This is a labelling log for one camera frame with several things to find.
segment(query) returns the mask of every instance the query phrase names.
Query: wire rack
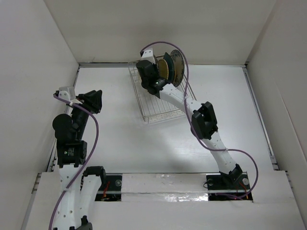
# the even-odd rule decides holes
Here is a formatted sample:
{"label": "wire rack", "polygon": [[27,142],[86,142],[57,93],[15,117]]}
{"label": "wire rack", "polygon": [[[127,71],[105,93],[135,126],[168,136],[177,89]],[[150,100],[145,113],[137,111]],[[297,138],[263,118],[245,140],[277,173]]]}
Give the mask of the wire rack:
{"label": "wire rack", "polygon": [[[141,77],[139,76],[138,70],[135,67],[136,62],[138,61],[129,63],[129,72],[136,99],[138,101],[141,115],[144,121],[147,123],[152,123],[182,116],[183,112],[181,110],[174,107],[171,103],[168,103],[157,98],[154,95],[151,95],[141,86]],[[186,75],[184,75],[183,81],[178,86],[178,89],[184,92],[186,83],[187,78]],[[196,99],[190,85],[188,85],[188,96],[192,97],[193,99]]]}

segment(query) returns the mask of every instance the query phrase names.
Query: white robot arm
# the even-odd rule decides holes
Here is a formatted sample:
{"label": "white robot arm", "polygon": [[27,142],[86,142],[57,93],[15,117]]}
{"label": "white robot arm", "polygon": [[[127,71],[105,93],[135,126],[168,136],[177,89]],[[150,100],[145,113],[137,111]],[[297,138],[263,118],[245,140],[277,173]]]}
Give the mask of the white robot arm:
{"label": "white robot arm", "polygon": [[142,58],[136,64],[136,67],[142,80],[142,87],[150,94],[173,104],[184,113],[187,113],[195,130],[193,134],[197,135],[211,149],[224,183],[235,184],[241,177],[242,170],[232,159],[220,138],[212,104],[210,102],[200,103],[190,97],[185,98],[184,93],[178,90],[172,82],[161,77],[156,61],[153,62],[155,58],[152,49],[144,50],[141,56]]}
{"label": "white robot arm", "polygon": [[61,87],[54,97],[67,104],[79,105],[73,107],[71,116],[60,114],[52,123],[57,138],[61,187],[60,203],[54,210],[49,229],[92,230],[90,212],[97,191],[106,185],[106,172],[103,166],[87,167],[84,170],[87,143],[82,137],[89,114],[97,114],[102,108],[102,91],[91,91],[76,97],[73,87]]}
{"label": "white robot arm", "polygon": [[[167,101],[174,106],[176,106],[181,111],[185,112],[184,106],[184,94],[179,89],[177,89],[173,84],[167,84],[160,91],[160,98]],[[187,98],[188,116],[192,119],[194,111],[198,111],[202,108],[202,104],[192,98]],[[214,150],[224,150],[226,149],[223,144],[218,132],[214,132],[211,135],[211,139],[202,139],[205,145]],[[228,151],[215,151],[211,152],[216,163],[218,165],[219,171],[221,173],[229,174],[236,168],[236,162],[232,159]]]}

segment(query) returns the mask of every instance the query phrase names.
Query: white floor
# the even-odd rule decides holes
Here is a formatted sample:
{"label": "white floor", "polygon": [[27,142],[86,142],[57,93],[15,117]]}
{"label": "white floor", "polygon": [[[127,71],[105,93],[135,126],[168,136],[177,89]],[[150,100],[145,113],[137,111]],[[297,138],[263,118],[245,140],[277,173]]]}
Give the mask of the white floor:
{"label": "white floor", "polygon": [[[253,192],[254,203],[96,202],[94,230],[305,229],[285,173],[273,171],[242,68],[191,66],[190,69],[190,84],[196,98],[213,104],[225,145],[249,152],[258,164],[260,177]],[[89,165],[103,165],[107,173],[218,171],[211,153],[191,134],[185,117],[154,124],[142,121],[128,68],[80,69],[76,94],[99,89],[103,90],[103,109],[96,116],[100,136]],[[95,126],[89,118],[83,136],[88,142],[88,152],[94,135]],[[255,169],[250,159],[241,153],[231,154],[253,183]],[[56,172],[43,174],[28,230],[46,229],[59,195],[58,180]]]}
{"label": "white floor", "polygon": [[[197,100],[213,104],[222,141],[228,148],[249,152],[261,171],[271,171],[268,147],[242,68],[191,66],[190,84]],[[100,133],[90,165],[101,164],[108,173],[217,172],[211,153],[193,137],[185,117],[145,124],[127,68],[82,68],[76,94],[103,91],[103,109],[96,115]],[[95,126],[91,119],[83,139],[88,151]],[[253,164],[232,153],[243,170]]]}

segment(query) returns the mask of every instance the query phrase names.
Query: metal frame edge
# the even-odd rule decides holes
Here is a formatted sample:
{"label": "metal frame edge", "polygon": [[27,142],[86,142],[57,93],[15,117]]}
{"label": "metal frame edge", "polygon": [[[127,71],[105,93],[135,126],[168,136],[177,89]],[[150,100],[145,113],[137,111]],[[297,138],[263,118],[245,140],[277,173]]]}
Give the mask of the metal frame edge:
{"label": "metal frame edge", "polygon": [[246,80],[247,85],[248,85],[249,93],[251,95],[251,98],[253,100],[253,103],[254,103],[254,106],[255,106],[258,118],[260,120],[260,123],[261,123],[261,126],[262,126],[262,130],[263,130],[265,138],[267,140],[270,156],[274,156],[274,152],[273,152],[273,149],[272,149],[272,146],[271,146],[269,135],[268,135],[268,132],[267,132],[267,130],[265,128],[265,125],[264,125],[264,122],[263,122],[263,119],[262,119],[262,115],[261,115],[261,112],[260,112],[260,109],[259,109],[259,106],[258,106],[258,102],[257,102],[257,99],[256,99],[256,96],[255,96],[253,87],[252,87],[251,82],[250,82],[250,78],[249,78],[249,75],[248,75],[248,70],[246,69],[246,67],[242,67],[242,70],[243,70],[243,73],[244,73],[244,76],[245,76],[245,80]]}
{"label": "metal frame edge", "polygon": [[[134,63],[136,61],[132,62],[118,62],[118,63],[106,63],[106,62],[96,62],[96,63],[90,63],[90,62],[80,62],[79,63],[79,68],[125,68],[129,64]],[[218,65],[218,66],[223,66],[223,67],[242,67],[244,68],[244,65]]]}

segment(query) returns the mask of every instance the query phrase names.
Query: black bracket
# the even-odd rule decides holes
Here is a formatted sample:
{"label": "black bracket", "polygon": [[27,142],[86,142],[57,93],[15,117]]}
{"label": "black bracket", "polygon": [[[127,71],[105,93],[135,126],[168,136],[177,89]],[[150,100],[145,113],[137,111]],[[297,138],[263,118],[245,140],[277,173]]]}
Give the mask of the black bracket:
{"label": "black bracket", "polygon": [[239,180],[240,176],[242,175],[242,169],[240,165],[236,164],[236,167],[231,172],[229,172],[229,174],[222,172],[220,172],[220,174],[226,185],[233,185]]}
{"label": "black bracket", "polygon": [[90,166],[87,167],[83,172],[83,176],[87,177],[89,175],[100,176],[101,186],[106,185],[106,171],[103,166]]}
{"label": "black bracket", "polygon": [[[241,171],[241,168],[237,165],[237,167],[234,169],[234,171]],[[206,175],[206,183],[207,189],[209,192],[209,200],[233,200],[231,197],[227,197],[224,195],[216,195],[215,191],[222,192],[223,194],[230,194],[235,196],[240,196],[246,193],[247,190],[250,189],[250,184],[244,184],[244,180],[248,179],[247,174],[241,173],[238,175],[235,181],[229,181],[225,180],[225,174],[207,174]],[[252,194],[249,194],[248,196],[242,198],[242,199],[248,199],[252,200]]]}
{"label": "black bracket", "polygon": [[210,140],[218,129],[213,105],[210,102],[202,103],[201,108],[193,112],[191,121],[196,135],[199,139]]}
{"label": "black bracket", "polygon": [[85,225],[81,225],[76,230],[93,230],[93,226],[91,223],[86,223]]}
{"label": "black bracket", "polygon": [[157,65],[151,63],[148,60],[141,60],[136,64],[139,75],[142,80],[142,87],[146,89],[150,94],[160,98],[160,91],[170,81],[159,76],[159,70]]}
{"label": "black bracket", "polygon": [[[102,91],[90,91],[77,96],[83,104],[80,106],[92,114],[97,114],[102,108]],[[87,143],[82,140],[89,115],[74,107],[71,116],[60,114],[54,118],[52,127],[57,139],[58,165],[74,164],[74,167],[84,164]]]}

